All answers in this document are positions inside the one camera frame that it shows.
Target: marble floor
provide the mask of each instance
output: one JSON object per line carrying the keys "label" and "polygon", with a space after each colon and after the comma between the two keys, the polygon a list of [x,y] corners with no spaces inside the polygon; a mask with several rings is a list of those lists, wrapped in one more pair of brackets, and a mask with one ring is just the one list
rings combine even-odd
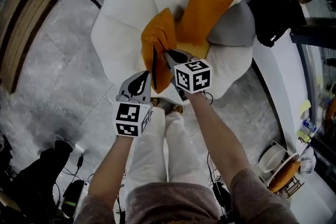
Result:
{"label": "marble floor", "polygon": [[[37,151],[53,142],[54,133],[62,132],[85,150],[78,176],[87,181],[113,144],[111,118],[119,86],[106,79],[91,43],[97,14],[89,0],[60,0],[32,44],[16,92],[8,95],[0,88],[0,130],[13,146],[11,165],[17,171],[38,158]],[[237,135],[252,165],[272,140],[280,140],[276,119],[252,68],[213,107]],[[207,150],[190,105],[184,117],[208,174]],[[75,172],[78,157],[78,151],[72,153],[66,168]],[[60,174],[61,193],[71,180]],[[58,199],[56,188],[54,198]]]}

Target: white armchair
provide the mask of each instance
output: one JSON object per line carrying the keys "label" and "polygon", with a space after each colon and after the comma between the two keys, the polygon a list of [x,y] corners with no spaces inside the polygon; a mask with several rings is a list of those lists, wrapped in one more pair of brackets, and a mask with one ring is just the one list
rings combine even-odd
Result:
{"label": "white armchair", "polygon": [[[104,0],[91,38],[107,78],[113,83],[121,84],[131,75],[145,70],[141,56],[142,30],[164,8],[169,7],[173,16],[176,16],[180,8],[186,8],[187,2],[188,0]],[[214,99],[218,99],[249,68],[252,48],[211,45],[206,60],[213,67],[213,85],[208,92]],[[152,96],[183,104],[172,84],[160,94],[152,90]]]}

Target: sleeve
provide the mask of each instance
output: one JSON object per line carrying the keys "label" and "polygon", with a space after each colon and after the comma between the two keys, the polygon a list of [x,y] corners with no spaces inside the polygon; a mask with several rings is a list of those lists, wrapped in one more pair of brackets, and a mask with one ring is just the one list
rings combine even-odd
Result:
{"label": "sleeve", "polygon": [[92,196],[84,198],[73,224],[116,224],[113,210],[100,199]]}
{"label": "sleeve", "polygon": [[299,224],[290,209],[250,169],[233,178],[230,192],[237,224]]}

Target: yellow sticky note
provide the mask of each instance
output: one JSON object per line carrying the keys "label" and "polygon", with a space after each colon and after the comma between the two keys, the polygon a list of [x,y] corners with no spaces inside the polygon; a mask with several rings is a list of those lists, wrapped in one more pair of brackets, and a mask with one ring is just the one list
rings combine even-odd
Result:
{"label": "yellow sticky note", "polygon": [[311,108],[311,104],[309,102],[309,100],[304,100],[300,106],[300,110],[299,110],[299,116],[301,116],[306,110]]}

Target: gray pillow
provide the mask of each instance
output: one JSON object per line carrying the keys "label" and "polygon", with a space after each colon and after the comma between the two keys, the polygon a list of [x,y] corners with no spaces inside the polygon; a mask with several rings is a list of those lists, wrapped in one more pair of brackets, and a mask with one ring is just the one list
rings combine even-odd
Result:
{"label": "gray pillow", "polygon": [[253,14],[245,0],[229,8],[207,36],[212,44],[251,47],[256,36]]}

